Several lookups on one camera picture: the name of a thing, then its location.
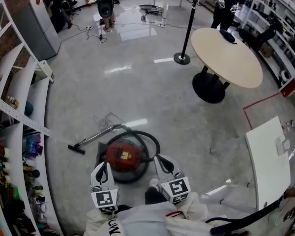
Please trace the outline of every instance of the wooden tabletop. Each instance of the wooden tabletop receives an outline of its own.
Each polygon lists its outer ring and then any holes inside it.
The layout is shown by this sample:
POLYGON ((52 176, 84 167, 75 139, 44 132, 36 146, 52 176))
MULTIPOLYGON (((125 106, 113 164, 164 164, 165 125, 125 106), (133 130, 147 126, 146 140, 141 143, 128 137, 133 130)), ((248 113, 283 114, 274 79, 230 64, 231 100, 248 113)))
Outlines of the wooden tabletop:
POLYGON ((191 35, 191 45, 199 59, 216 75, 231 84, 256 88, 263 72, 255 54, 240 40, 228 42, 217 29, 201 28, 191 35))

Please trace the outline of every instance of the vacuum floor nozzle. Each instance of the vacuum floor nozzle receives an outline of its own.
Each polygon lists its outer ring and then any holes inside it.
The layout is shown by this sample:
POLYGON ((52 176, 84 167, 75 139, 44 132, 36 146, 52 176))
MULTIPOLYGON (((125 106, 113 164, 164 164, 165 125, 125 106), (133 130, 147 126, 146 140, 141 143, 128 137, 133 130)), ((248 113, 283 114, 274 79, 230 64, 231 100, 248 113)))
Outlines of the vacuum floor nozzle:
POLYGON ((78 153, 80 153, 82 155, 85 155, 85 150, 80 149, 79 147, 68 145, 68 149, 73 150, 75 152, 78 152, 78 153))

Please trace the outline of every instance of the red tape line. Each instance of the red tape line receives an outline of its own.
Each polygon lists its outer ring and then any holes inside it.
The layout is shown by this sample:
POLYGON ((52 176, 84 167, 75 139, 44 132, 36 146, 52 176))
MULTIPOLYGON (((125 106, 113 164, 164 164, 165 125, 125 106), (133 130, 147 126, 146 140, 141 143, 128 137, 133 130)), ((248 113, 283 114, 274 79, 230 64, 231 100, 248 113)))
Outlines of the red tape line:
POLYGON ((258 101, 256 101, 256 102, 254 102, 254 103, 252 103, 252 104, 250 104, 250 105, 248 105, 248 106, 242 108, 242 110, 244 111, 244 114, 245 114, 245 116, 246 116, 246 119, 247 119, 247 121, 248 121, 248 124, 249 124, 251 130, 252 130, 252 125, 251 125, 251 122, 250 122, 250 120, 249 120, 249 118, 248 118, 248 115, 247 115, 247 113, 246 113, 245 110, 246 110, 247 108, 250 108, 250 107, 252 107, 252 106, 254 106, 254 105, 260 103, 260 102, 263 102, 263 101, 265 101, 265 100, 269 100, 269 99, 271 99, 271 98, 273 98, 273 97, 275 97, 275 96, 277 96, 277 95, 279 95, 279 94, 280 94, 280 92, 278 92, 278 93, 276 93, 276 94, 274 94, 274 95, 271 95, 271 96, 269 96, 269 97, 267 97, 267 98, 265 98, 265 99, 258 100, 258 101))

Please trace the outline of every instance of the pole base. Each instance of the pole base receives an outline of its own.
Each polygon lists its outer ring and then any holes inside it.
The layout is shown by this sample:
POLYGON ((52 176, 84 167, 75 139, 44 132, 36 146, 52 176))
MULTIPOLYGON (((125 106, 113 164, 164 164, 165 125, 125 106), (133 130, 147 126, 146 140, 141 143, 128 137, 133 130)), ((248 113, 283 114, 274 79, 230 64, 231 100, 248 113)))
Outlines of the pole base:
POLYGON ((185 54, 185 56, 183 57, 183 59, 181 58, 181 53, 175 53, 174 54, 174 60, 181 65, 187 65, 190 63, 190 57, 185 54))

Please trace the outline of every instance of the rolling base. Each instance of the rolling base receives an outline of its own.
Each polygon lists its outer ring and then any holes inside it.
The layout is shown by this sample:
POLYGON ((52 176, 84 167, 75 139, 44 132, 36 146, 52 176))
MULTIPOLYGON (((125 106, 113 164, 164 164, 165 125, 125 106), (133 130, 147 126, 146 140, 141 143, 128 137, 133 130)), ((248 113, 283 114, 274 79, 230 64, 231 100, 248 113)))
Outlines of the rolling base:
POLYGON ((190 63, 190 57, 185 54, 183 59, 181 58, 181 53, 174 54, 174 60, 181 65, 187 65, 190 63))
POLYGON ((208 103, 219 103, 225 97, 225 89, 229 83, 222 83, 217 75, 207 73, 204 67, 192 80, 192 87, 196 94, 208 103))

